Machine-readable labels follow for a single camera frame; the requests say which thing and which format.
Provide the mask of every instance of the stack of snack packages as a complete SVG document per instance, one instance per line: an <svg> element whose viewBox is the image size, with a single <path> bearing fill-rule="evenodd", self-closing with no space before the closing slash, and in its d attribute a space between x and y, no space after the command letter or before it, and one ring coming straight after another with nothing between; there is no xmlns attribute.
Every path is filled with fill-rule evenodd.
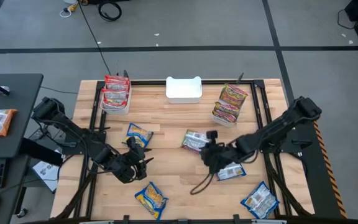
<svg viewBox="0 0 358 224"><path fill-rule="evenodd" d="M212 115L223 123L231 125L237 121L247 93L232 85L225 84L219 100L215 102Z"/></svg>
<svg viewBox="0 0 358 224"><path fill-rule="evenodd" d="M128 104L131 81L128 77L106 75L104 77L105 86L103 92L103 108L112 110L122 110Z"/></svg>

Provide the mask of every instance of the white container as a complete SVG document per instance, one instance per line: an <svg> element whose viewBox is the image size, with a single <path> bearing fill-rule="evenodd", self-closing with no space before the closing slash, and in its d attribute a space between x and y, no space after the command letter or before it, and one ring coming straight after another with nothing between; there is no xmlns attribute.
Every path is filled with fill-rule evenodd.
<svg viewBox="0 0 358 224"><path fill-rule="evenodd" d="M168 77L165 94L169 103L199 103L203 95L201 78L175 79Z"/></svg>
<svg viewBox="0 0 358 224"><path fill-rule="evenodd" d="M132 98L132 87L129 88L129 94L128 94L128 101L127 106L123 109L106 109L103 107L104 102L104 94L102 94L102 100L100 101L100 108L104 110L107 114L115 114L115 115L125 115L129 112L129 106L131 105L131 98Z"/></svg>
<svg viewBox="0 0 358 224"><path fill-rule="evenodd" d="M213 121L215 121L215 122L217 122L218 124L221 124L221 125L223 125L223 126L225 126L225 127L228 127L228 128L231 128L231 127L233 127L234 125L235 125L235 123L230 123L230 122L227 122L227 121L225 121L225 120L223 120L223 119L221 119L221 118L218 118L217 116L215 116L215 115L211 115L212 116L212 120Z"/></svg>

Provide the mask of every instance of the table leg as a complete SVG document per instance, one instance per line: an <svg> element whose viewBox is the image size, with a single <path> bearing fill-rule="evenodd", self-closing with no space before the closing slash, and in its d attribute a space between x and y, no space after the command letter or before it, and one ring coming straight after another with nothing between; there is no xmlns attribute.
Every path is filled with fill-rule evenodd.
<svg viewBox="0 0 358 224"><path fill-rule="evenodd" d="M62 155L60 153L41 146L40 144L26 138L23 138L20 153L27 154L35 159L40 159L55 166L61 166L63 162Z"/></svg>

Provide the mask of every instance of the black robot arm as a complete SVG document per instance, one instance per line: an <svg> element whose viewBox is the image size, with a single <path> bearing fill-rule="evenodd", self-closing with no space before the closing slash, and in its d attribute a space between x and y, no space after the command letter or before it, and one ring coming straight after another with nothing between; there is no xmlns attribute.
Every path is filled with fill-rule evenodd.
<svg viewBox="0 0 358 224"><path fill-rule="evenodd" d="M146 150L136 144L134 138L127 140L129 151L120 154L112 146L100 141L96 133L80 128L68 119L63 104L54 98L43 98L34 108L32 119L62 130L85 149L85 156L105 172L112 172L122 183L146 177L146 164L152 158L144 160Z"/></svg>
<svg viewBox="0 0 358 224"><path fill-rule="evenodd" d="M211 142L207 143L201 150L201 158L204 164L209 167L209 182L198 191L195 191L202 183L195 187L190 194L198 194L204 190L212 180L213 174L225 168L228 164L241 163L252 157L258 150L280 147L287 137L287 132L298 124L305 124L317 120L320 117L321 109L315 103L304 97L294 100L290 107L277 119L262 129L252 134L239 136L228 144L216 143L217 131L209 131L207 137ZM287 189L281 178L276 173L270 159L266 160L267 175L271 176L287 197L298 215L309 216L303 207L296 201L296 198Z"/></svg>

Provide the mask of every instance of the black desk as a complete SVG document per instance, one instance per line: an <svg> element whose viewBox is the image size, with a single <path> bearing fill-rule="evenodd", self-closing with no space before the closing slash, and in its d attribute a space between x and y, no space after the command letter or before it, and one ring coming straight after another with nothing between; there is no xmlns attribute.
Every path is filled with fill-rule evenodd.
<svg viewBox="0 0 358 224"><path fill-rule="evenodd" d="M41 74L3 74L0 75L0 85L11 89L9 96L0 96L0 109L17 109L13 116L8 135L0 137L0 158L10 158L7 167L7 177L4 189L17 185L1 194L0 224L9 223L22 192L27 165L30 156L20 153L23 145L27 147L28 139L24 139L25 129L29 122L32 108L43 79Z"/></svg>

